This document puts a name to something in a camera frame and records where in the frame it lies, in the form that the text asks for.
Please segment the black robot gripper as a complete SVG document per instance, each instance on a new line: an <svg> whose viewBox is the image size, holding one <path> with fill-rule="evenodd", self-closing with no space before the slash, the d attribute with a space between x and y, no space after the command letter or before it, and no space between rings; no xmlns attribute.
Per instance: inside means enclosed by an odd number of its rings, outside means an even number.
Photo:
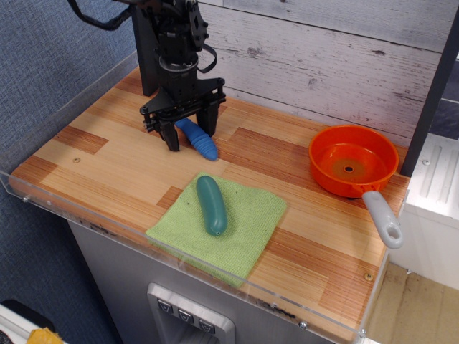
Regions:
<svg viewBox="0 0 459 344"><path fill-rule="evenodd" d="M197 67L180 72L163 72L162 86L141 106L148 132L158 131L170 151L180 151L173 121L195 115L198 126L210 137L217 128L219 105L225 101L221 77L200 80Z"/></svg>

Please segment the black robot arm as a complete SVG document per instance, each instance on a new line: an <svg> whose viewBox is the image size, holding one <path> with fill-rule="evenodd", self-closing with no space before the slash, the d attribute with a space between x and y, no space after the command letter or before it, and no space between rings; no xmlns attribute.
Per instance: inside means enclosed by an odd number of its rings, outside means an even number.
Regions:
<svg viewBox="0 0 459 344"><path fill-rule="evenodd" d="M216 52L205 41L208 23L197 1L129 1L147 131L156 131L171 151L179 150L175 123L191 115L214 135L218 109L225 101L224 79L201 80L198 53Z"/></svg>

